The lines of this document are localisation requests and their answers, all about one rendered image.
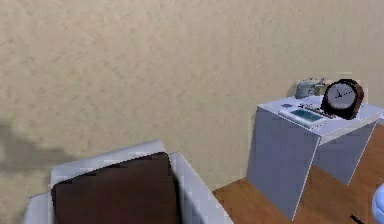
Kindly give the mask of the white side table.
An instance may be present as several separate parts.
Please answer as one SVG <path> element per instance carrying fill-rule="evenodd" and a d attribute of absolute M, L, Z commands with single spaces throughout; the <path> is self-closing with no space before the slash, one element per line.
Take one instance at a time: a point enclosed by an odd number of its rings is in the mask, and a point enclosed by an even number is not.
<path fill-rule="evenodd" d="M 355 119 L 334 118 L 308 129 L 279 115 L 302 104 L 318 107 L 320 96 L 288 97 L 257 106 L 247 180 L 282 214 L 295 217 L 310 168 L 348 185 L 383 109 L 362 104 Z"/>

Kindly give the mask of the white tray with teal panel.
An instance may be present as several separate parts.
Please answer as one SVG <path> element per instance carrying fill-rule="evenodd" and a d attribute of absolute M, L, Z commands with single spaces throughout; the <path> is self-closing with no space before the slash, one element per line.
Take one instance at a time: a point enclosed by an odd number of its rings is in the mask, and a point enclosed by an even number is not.
<path fill-rule="evenodd" d="M 335 118 L 335 115 L 329 114 L 321 108 L 316 108 L 310 105 L 300 105 L 280 110 L 278 114 L 308 129 L 322 126 L 329 120 Z"/>

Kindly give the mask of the grey watering can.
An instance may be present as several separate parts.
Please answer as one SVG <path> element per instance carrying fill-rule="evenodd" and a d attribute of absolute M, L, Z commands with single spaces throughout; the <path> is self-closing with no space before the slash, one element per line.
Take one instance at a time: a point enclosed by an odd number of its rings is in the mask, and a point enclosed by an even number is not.
<path fill-rule="evenodd" d="M 318 95 L 320 89 L 325 86 L 325 81 L 325 77 L 321 78 L 320 80 L 317 78 L 307 78 L 300 81 L 297 84 L 295 98 L 302 99 L 305 97 Z"/>

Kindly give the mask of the brown round clock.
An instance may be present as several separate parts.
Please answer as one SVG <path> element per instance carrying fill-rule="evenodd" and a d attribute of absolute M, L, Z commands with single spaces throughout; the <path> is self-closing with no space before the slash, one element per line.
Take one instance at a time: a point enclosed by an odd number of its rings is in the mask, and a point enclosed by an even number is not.
<path fill-rule="evenodd" d="M 353 79 L 340 79 L 329 85 L 321 109 L 345 120 L 355 119 L 364 98 L 362 86 Z"/>

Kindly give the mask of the pale blue round object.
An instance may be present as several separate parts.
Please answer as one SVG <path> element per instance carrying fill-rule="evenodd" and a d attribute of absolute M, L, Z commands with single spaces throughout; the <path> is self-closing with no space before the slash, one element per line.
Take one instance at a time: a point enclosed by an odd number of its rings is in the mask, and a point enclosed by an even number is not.
<path fill-rule="evenodd" d="M 384 184 L 373 195 L 372 215 L 376 224 L 384 224 Z"/>

